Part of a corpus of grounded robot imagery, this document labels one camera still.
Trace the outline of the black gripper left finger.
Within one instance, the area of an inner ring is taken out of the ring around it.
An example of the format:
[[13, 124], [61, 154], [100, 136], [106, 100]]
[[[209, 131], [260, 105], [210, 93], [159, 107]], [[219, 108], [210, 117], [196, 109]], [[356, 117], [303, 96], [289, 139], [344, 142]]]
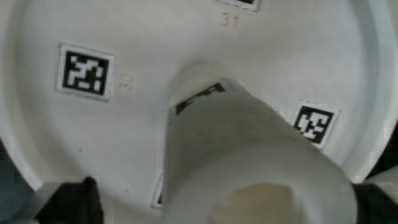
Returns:
[[106, 224], [97, 179], [65, 182], [49, 195], [38, 195], [0, 224]]

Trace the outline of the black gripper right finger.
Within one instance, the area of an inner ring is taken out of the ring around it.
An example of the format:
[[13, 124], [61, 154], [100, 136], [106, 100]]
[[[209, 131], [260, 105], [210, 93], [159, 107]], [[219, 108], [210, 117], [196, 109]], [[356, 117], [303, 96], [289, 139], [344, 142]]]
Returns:
[[398, 224], [398, 203], [376, 184], [354, 184], [358, 224]]

